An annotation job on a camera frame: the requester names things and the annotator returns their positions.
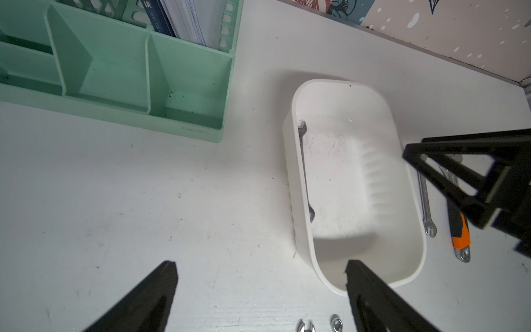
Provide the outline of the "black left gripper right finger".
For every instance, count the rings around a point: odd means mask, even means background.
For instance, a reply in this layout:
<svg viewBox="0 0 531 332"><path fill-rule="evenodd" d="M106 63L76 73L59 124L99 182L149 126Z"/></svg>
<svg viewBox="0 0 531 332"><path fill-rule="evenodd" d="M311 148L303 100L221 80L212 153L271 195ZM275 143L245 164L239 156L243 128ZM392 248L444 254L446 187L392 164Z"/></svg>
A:
<svg viewBox="0 0 531 332"><path fill-rule="evenodd" d="M360 260L348 261L347 294L358 331L437 331Z"/></svg>

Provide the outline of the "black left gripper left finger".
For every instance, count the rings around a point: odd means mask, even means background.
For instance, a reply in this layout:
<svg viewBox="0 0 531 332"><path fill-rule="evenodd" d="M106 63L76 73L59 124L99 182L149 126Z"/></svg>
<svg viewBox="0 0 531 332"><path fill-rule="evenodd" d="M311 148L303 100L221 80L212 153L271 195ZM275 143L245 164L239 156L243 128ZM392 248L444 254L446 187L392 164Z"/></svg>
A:
<svg viewBox="0 0 531 332"><path fill-rule="evenodd" d="M87 331L164 331L178 285L176 263L164 261Z"/></svg>

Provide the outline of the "silver wrench marked 11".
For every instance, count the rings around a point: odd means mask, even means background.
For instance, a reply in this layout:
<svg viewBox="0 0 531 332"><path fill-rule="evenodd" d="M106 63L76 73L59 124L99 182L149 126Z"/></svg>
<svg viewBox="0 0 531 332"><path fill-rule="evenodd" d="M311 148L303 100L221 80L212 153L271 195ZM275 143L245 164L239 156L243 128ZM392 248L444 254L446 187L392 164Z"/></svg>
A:
<svg viewBox="0 0 531 332"><path fill-rule="evenodd" d="M296 332L316 332L315 325L311 320L300 319L295 329Z"/></svg>

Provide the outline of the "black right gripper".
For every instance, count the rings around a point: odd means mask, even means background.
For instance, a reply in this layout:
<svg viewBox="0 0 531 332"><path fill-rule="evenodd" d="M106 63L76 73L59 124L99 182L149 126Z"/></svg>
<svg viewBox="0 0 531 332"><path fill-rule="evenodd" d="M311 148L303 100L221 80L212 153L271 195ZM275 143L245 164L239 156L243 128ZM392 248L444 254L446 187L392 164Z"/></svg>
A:
<svg viewBox="0 0 531 332"><path fill-rule="evenodd" d="M434 155L457 177L477 190L476 195L464 193L439 174L421 154L487 154L505 156L518 151L514 162L497 188L491 203L481 199L487 177L482 176L445 155ZM423 138L419 143L410 143L404 149L403 159L424 175L450 203L477 228L499 230L519 240L514 250L530 256L530 129L495 131L479 134L437 136Z"/></svg>

